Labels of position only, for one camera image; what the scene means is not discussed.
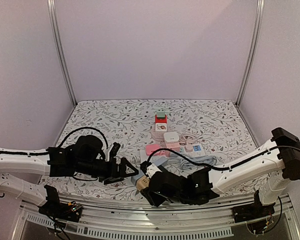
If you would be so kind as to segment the beige cube socket adapter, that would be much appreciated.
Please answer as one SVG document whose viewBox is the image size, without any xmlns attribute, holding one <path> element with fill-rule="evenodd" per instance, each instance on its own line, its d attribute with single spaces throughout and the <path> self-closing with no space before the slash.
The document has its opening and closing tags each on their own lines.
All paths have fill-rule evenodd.
<svg viewBox="0 0 300 240">
<path fill-rule="evenodd" d="M 141 192 L 142 190 L 149 187 L 149 183 L 150 183 L 150 178 L 144 175 L 136 181 L 136 189 L 139 192 Z"/>
</svg>

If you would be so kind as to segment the grey-blue power strip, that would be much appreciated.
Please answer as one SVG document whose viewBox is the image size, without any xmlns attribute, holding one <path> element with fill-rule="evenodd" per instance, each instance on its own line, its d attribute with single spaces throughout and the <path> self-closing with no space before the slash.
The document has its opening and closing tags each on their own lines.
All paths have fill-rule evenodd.
<svg viewBox="0 0 300 240">
<path fill-rule="evenodd" d="M 151 163 L 149 166 L 147 166 L 145 168 L 145 173 L 140 170 L 139 174 L 132 176 L 130 178 L 131 183 L 136 186 L 137 185 L 137 181 L 140 180 L 142 177 L 147 176 L 149 178 L 151 178 L 156 172 L 164 172 L 165 169 L 165 165 L 168 163 L 168 159 L 167 158 L 159 158 L 157 159 L 155 162 Z"/>
</svg>

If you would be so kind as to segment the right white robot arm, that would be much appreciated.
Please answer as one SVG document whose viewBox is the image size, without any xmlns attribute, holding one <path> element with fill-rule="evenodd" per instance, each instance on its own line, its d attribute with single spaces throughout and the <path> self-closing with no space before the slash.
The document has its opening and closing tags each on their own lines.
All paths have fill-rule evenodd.
<svg viewBox="0 0 300 240">
<path fill-rule="evenodd" d="M 140 165 L 144 176 L 137 181 L 137 190 L 156 207 L 165 201 L 204 205 L 237 185 L 271 174 L 248 208 L 252 218 L 259 218 L 291 181 L 300 180 L 299 138 L 282 127 L 271 133 L 272 138 L 259 148 L 227 164 L 193 162 L 201 169 L 187 177 L 160 169 L 147 159 Z"/>
</svg>

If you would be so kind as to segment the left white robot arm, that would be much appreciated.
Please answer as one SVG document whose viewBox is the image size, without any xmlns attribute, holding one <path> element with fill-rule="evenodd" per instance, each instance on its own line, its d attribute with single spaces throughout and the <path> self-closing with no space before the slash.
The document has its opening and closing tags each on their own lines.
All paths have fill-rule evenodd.
<svg viewBox="0 0 300 240">
<path fill-rule="evenodd" d="M 0 148 L 0 193 L 37 207 L 44 206 L 53 217 L 60 217 L 65 210 L 54 187 L 36 185 L 14 174 L 73 177 L 79 173 L 97 178 L 105 185 L 139 174 L 139 170 L 126 158 L 117 160 L 119 143 L 115 142 L 104 150 L 107 144 L 96 136 L 84 135 L 65 148 L 57 146 L 31 151 Z"/>
</svg>

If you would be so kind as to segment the pink flat plug adapter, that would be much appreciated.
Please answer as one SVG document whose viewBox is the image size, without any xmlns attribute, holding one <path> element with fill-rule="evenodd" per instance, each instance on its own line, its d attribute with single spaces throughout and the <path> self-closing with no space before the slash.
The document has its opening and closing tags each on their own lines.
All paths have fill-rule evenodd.
<svg viewBox="0 0 300 240">
<path fill-rule="evenodd" d="M 150 156 L 154 151 L 158 150 L 161 146 L 159 144 L 148 144 L 145 146 L 145 153 Z"/>
</svg>

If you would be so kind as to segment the pink cube socket adapter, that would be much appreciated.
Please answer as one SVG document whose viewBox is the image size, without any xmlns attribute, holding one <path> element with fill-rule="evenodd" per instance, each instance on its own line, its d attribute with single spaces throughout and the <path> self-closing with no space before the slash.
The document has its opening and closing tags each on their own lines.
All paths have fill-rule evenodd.
<svg viewBox="0 0 300 240">
<path fill-rule="evenodd" d="M 169 142 L 169 143 L 165 143 L 165 146 L 167 149 L 173 150 L 175 152 L 179 152 L 180 151 L 180 143 L 179 142 Z"/>
</svg>

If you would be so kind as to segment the white square plug adapter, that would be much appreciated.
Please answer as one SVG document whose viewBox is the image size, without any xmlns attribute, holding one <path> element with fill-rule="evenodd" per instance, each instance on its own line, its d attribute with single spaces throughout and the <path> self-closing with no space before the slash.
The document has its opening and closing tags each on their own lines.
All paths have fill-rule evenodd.
<svg viewBox="0 0 300 240">
<path fill-rule="evenodd" d="M 165 132 L 163 134 L 163 139 L 165 143 L 177 143 L 180 141 L 180 136 L 175 131 Z"/>
</svg>

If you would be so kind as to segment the red cube socket adapter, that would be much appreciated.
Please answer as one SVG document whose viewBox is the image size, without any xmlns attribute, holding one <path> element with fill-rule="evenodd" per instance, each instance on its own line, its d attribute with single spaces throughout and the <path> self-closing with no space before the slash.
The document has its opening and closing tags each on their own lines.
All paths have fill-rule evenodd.
<svg viewBox="0 0 300 240">
<path fill-rule="evenodd" d="M 167 124 L 168 123 L 168 118 L 167 115 L 165 115 L 164 117 L 158 117 L 157 115 L 155 115 L 155 121 L 156 124 Z"/>
</svg>

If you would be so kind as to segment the white power strip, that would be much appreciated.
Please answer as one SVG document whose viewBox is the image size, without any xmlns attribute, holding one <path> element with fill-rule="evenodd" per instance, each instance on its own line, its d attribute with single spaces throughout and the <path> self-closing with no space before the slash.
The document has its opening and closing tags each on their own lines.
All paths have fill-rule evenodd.
<svg viewBox="0 0 300 240">
<path fill-rule="evenodd" d="M 148 155 L 146 155 L 145 148 L 139 151 L 139 159 L 140 162 L 146 161 L 148 159 Z M 203 157 L 206 155 L 202 145 L 200 143 L 197 144 L 180 144 L 180 150 L 179 152 L 183 156 L 187 157 L 192 157 L 192 158 L 198 158 L 198 157 Z M 159 157 L 177 157 L 175 153 L 172 153 L 167 150 L 160 150 L 156 152 L 152 158 L 153 159 L 158 159 Z"/>
</svg>

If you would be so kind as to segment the white cartoon cube adapter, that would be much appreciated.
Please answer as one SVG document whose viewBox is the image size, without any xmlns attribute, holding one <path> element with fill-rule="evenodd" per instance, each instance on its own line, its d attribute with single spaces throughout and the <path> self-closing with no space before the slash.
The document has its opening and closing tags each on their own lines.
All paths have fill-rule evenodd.
<svg viewBox="0 0 300 240">
<path fill-rule="evenodd" d="M 156 133 L 167 132 L 168 131 L 168 125 L 165 122 L 156 122 L 154 130 L 155 130 Z"/>
</svg>

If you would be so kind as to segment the mint green cube adapter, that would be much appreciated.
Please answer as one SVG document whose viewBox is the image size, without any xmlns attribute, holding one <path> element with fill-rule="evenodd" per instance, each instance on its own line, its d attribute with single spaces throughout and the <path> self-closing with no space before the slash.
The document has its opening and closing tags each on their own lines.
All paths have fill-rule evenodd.
<svg viewBox="0 0 300 240">
<path fill-rule="evenodd" d="M 158 109 L 158 110 L 156 111 L 156 117 L 157 117 L 158 119 L 165 119 L 165 118 L 166 118 L 166 112 L 165 112 L 165 110 L 164 110 L 163 108 Z"/>
</svg>

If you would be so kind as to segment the aluminium front rail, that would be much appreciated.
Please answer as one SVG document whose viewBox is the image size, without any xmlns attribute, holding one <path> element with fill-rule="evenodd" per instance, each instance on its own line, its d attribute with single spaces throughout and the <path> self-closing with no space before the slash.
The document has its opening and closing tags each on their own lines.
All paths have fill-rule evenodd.
<svg viewBox="0 0 300 240">
<path fill-rule="evenodd" d="M 72 240 L 300 240 L 300 225 L 288 194 L 275 204 L 270 231 L 250 233 L 246 222 L 236 223 L 232 209 L 250 204 L 250 194 L 224 196 L 201 206 L 166 203 L 150 206 L 145 201 L 99 199 L 62 194 L 61 201 L 83 206 L 79 222 L 66 222 Z"/>
</svg>

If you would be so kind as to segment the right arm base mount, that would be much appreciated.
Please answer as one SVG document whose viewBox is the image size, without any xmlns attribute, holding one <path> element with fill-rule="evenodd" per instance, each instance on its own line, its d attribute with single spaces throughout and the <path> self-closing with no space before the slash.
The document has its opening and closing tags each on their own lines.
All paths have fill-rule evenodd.
<svg viewBox="0 0 300 240">
<path fill-rule="evenodd" d="M 275 202 L 272 204 L 263 204 L 260 200 L 259 190 L 254 193 L 253 197 L 254 202 L 235 206 L 231 209 L 235 223 L 263 218 L 275 213 Z"/>
</svg>

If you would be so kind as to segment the right aluminium frame post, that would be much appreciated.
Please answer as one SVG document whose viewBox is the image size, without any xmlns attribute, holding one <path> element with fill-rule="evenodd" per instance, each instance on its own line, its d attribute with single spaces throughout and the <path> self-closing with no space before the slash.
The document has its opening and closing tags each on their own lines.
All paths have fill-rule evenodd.
<svg viewBox="0 0 300 240">
<path fill-rule="evenodd" d="M 248 81 L 250 78 L 251 70 L 254 63 L 255 54 L 258 47 L 258 41 L 261 33 L 264 9 L 265 9 L 265 0 L 258 0 L 256 5 L 256 13 L 252 31 L 252 38 L 250 43 L 250 48 L 248 52 L 247 61 L 245 64 L 244 72 L 242 75 L 241 84 L 239 87 L 239 91 L 236 97 L 235 105 L 239 108 L 243 102 L 244 95 L 246 92 L 246 88 L 248 86 Z"/>
</svg>

